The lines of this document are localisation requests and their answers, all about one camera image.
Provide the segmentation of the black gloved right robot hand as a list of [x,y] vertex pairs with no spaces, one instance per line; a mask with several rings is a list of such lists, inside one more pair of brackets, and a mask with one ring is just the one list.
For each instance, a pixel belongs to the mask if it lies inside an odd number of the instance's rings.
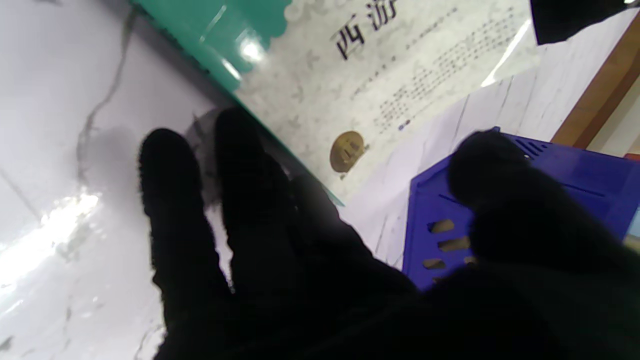
[[231,282],[189,143],[142,141],[141,202],[166,336],[156,360],[637,360],[639,255],[503,134],[448,166],[476,261],[421,291],[375,258],[312,177],[289,179],[256,121],[220,113],[214,155]]

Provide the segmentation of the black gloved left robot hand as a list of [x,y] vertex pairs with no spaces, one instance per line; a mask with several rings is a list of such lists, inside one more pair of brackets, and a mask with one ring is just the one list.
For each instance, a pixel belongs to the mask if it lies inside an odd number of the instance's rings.
[[531,0],[537,45],[562,43],[633,5],[624,0]]

